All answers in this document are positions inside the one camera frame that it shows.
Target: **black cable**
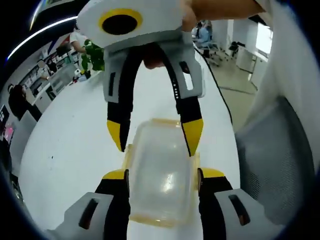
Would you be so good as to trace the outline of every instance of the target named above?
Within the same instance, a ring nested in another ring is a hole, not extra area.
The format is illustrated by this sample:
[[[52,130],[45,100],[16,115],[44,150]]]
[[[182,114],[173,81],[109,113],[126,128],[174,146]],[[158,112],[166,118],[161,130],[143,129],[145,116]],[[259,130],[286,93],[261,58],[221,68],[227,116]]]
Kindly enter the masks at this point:
[[[232,116],[231,116],[231,111],[230,111],[230,109],[229,109],[229,107],[228,107],[228,104],[227,104],[224,96],[222,95],[222,92],[221,92],[221,90],[220,90],[220,88],[219,88],[219,86],[218,86],[218,83],[217,83],[217,80],[216,80],[216,78],[215,78],[215,75],[214,75],[214,73],[212,72],[212,69],[211,69],[211,67],[210,67],[207,59],[201,54],[201,52],[200,52],[198,49],[194,48],[194,50],[196,50],[196,52],[197,52],[198,54],[200,54],[200,56],[204,59],[206,65],[208,66],[208,68],[209,68],[209,70],[210,70],[210,73],[211,73],[211,75],[212,75],[212,77],[213,77],[213,80],[214,80],[214,82],[215,82],[215,85],[216,85],[216,87],[218,88],[219,93],[220,93],[220,96],[221,96],[221,98],[223,99],[223,102],[224,102],[224,104],[225,104],[225,106],[226,106],[226,109],[228,109],[231,123],[233,124],[233,120],[232,120]]]

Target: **white sleeve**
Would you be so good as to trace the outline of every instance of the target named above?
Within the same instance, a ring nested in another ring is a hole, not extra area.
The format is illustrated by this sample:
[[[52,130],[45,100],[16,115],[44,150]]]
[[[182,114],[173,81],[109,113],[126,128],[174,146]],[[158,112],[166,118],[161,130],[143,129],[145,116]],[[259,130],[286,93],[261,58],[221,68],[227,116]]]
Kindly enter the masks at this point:
[[[76,33],[76,32],[72,32],[72,33],[70,34],[70,40],[69,40],[69,42],[70,42],[70,43],[73,43],[73,42],[75,42],[75,41],[78,41],[77,33]]]

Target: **black screw slot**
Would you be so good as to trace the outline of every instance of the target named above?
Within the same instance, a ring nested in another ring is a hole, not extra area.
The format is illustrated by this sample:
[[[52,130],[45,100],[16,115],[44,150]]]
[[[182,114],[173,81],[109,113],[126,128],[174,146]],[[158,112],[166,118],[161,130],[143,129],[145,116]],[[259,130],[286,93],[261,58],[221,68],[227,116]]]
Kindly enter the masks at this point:
[[[244,226],[250,223],[250,217],[244,205],[240,201],[239,197],[237,195],[230,195],[229,199],[236,211],[236,214],[238,215],[241,226]]]
[[[97,205],[98,205],[97,199],[90,200],[89,204],[86,206],[86,208],[81,216],[81,219],[79,221],[79,227],[81,227],[83,229],[89,229],[91,219],[94,215],[94,212],[97,208]]]
[[[110,97],[114,95],[115,77],[116,77],[116,73],[115,72],[111,73],[110,81],[109,81],[109,93],[108,93]]]

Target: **yellow circular ring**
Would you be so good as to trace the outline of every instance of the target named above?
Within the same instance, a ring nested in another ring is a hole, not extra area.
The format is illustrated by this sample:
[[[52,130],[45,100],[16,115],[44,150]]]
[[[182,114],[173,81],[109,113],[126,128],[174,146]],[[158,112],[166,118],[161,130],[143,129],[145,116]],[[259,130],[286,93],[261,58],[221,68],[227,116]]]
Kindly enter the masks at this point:
[[[105,20],[107,20],[108,18],[111,18],[113,16],[117,16],[117,15],[127,15],[130,16],[132,18],[134,18],[137,22],[137,25],[135,27],[135,29],[137,29],[138,27],[140,27],[140,25],[143,22],[143,18],[141,16],[141,14],[135,10],[129,9],[129,8],[117,8],[117,9],[112,9],[104,14],[102,14],[102,16],[99,19],[99,27],[102,29],[102,31],[104,32],[105,30],[103,29],[103,23]]]

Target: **desk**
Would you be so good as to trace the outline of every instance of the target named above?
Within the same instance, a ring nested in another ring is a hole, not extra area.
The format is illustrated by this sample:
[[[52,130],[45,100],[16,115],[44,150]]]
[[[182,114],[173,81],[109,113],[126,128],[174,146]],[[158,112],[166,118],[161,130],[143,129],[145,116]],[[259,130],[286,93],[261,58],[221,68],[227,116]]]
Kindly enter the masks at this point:
[[[257,89],[259,89],[268,66],[268,58],[258,52],[255,55],[256,61],[254,64],[253,73],[250,78],[250,81]]]
[[[224,172],[232,186],[239,188],[239,160],[230,116],[207,65],[201,56],[196,54],[196,57],[204,69],[206,84],[206,95],[199,100],[204,120],[197,149],[200,165]],[[55,229],[73,203],[85,193],[94,192],[103,175],[122,166],[125,154],[117,149],[106,125],[103,79],[104,75],[100,74],[66,86],[44,112],[29,138],[22,157],[19,185],[25,204],[41,229]],[[140,66],[133,104],[128,144],[144,121],[179,119],[164,67],[148,70],[143,64]],[[185,226],[184,240],[201,239],[195,236],[202,235],[197,206],[194,213],[192,227]],[[176,228],[129,222],[129,239],[141,239],[141,231],[151,232],[150,239],[162,240],[176,240],[182,232]]]
[[[36,95],[32,103],[32,105],[36,105],[36,107],[40,110],[41,113],[44,113],[52,102],[49,95],[47,94],[47,89],[50,88],[50,86],[50,83],[45,85],[41,89],[41,91]]]

